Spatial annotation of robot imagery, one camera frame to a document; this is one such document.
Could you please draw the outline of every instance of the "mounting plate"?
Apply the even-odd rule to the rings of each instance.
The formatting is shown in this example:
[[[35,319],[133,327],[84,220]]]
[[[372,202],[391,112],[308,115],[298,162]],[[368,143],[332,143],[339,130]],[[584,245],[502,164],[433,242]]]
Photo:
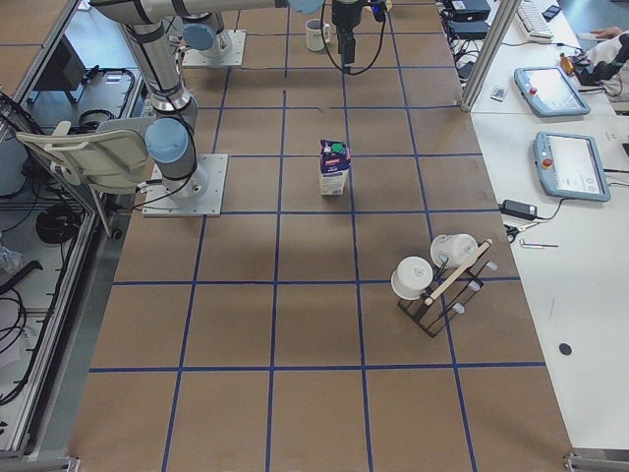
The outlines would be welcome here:
[[[182,66],[189,68],[242,66],[247,32],[243,29],[230,29],[227,33],[232,39],[232,50],[229,53],[221,57],[207,57],[191,49],[186,51]]]
[[[227,154],[199,154],[198,165],[207,172],[207,190],[197,197],[175,201],[166,197],[154,204],[142,207],[146,217],[175,217],[175,216],[209,216],[220,215],[225,190],[225,176],[227,175]],[[161,172],[155,165],[151,179],[161,179]],[[166,191],[161,185],[148,187],[146,201],[164,197]]]

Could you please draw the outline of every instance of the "white desk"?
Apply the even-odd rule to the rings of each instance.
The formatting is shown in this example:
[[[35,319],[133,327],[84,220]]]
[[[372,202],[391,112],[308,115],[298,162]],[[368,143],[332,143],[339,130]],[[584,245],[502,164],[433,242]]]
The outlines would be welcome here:
[[[549,4],[538,0],[542,10]],[[577,44],[562,14],[550,25],[555,41]],[[504,42],[523,37],[514,25]],[[540,185],[532,147],[537,131],[594,136],[605,167],[629,169],[621,145],[629,142],[629,118],[615,116],[604,94],[585,95],[592,113],[569,121],[535,116],[520,96],[513,70],[556,65],[560,51],[570,52],[552,45],[502,46],[472,113],[496,199],[537,205],[541,216],[551,216],[559,199]],[[489,98],[496,85],[508,87],[502,103]],[[616,176],[620,180],[608,181],[629,182]],[[629,189],[612,187],[611,193],[605,204],[565,202],[553,221],[520,235],[558,248],[523,249],[518,241],[512,248],[568,435],[578,448],[629,449]],[[572,354],[561,354],[560,343]]]
[[[549,5],[556,3],[550,0],[537,0],[536,5],[543,11]],[[570,29],[563,14],[557,15],[548,23],[554,38],[552,42],[561,42],[571,46],[579,46],[579,41]],[[517,25],[512,25],[503,43],[520,44],[526,40]],[[531,107],[522,99],[520,90],[513,81],[513,71],[518,67],[556,66],[559,64],[559,53],[570,56],[574,53],[574,47],[555,46],[551,44],[523,44],[521,46],[503,45],[491,63],[483,88],[474,104],[474,113],[519,113],[533,114]],[[499,102],[489,96],[494,87],[501,86],[507,89],[504,101]],[[615,115],[604,93],[585,93],[584,98],[592,108],[592,112],[575,120],[591,121],[600,115]]]

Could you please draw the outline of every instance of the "white chair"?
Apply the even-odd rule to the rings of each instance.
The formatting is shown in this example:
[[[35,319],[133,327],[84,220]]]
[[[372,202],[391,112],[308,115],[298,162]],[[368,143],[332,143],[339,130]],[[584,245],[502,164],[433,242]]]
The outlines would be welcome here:
[[[128,195],[144,180],[148,151],[139,132],[129,129],[68,135],[62,121],[52,135],[16,133],[17,139],[51,161],[50,168],[71,185],[87,184],[107,236],[112,231],[99,192]]]

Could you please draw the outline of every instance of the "electronic device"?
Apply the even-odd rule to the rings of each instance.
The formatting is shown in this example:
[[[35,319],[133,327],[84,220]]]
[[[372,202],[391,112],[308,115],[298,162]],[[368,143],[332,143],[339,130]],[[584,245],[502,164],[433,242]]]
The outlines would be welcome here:
[[[540,182],[548,195],[609,201],[611,194],[594,138],[539,132],[533,148]]]
[[[502,214],[515,216],[516,218],[533,221],[538,217],[538,208],[535,205],[523,204],[513,200],[505,200],[499,206]]]
[[[538,116],[590,113],[590,105],[559,67],[518,68],[513,77],[522,96]]]
[[[443,7],[453,22],[483,22],[491,11],[486,0],[443,0]]]
[[[552,42],[552,29],[546,24],[542,12],[530,0],[522,0],[515,16],[515,23],[529,41]]]
[[[457,73],[459,75],[459,79],[462,81],[467,81],[472,74],[472,69],[474,69],[474,62],[468,61],[466,64],[457,69]]]
[[[448,22],[455,39],[485,39],[489,27],[485,22]]]
[[[546,22],[549,22],[550,20],[552,20],[554,17],[556,17],[557,15],[559,15],[559,12],[561,11],[561,9],[559,7],[557,7],[556,5],[550,5],[548,8],[546,8],[543,12],[542,12],[542,16],[543,18],[546,20]]]
[[[577,37],[584,41],[607,41],[604,37],[597,37],[593,32],[580,32]]]

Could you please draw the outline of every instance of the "wooden stick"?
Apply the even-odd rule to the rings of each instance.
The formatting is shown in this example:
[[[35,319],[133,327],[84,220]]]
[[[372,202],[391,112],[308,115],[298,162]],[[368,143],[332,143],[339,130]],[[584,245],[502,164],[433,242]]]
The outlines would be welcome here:
[[[450,274],[450,276],[443,281],[443,283],[436,287],[436,290],[428,295],[426,300],[424,300],[424,303],[427,306],[432,305],[434,301],[439,298],[441,294],[445,292],[466,269],[473,266],[481,258],[481,256],[487,251],[487,249],[489,249],[492,244],[492,240],[485,239],[473,255],[471,255],[464,263],[459,265],[456,270],[454,270],[452,274]]]

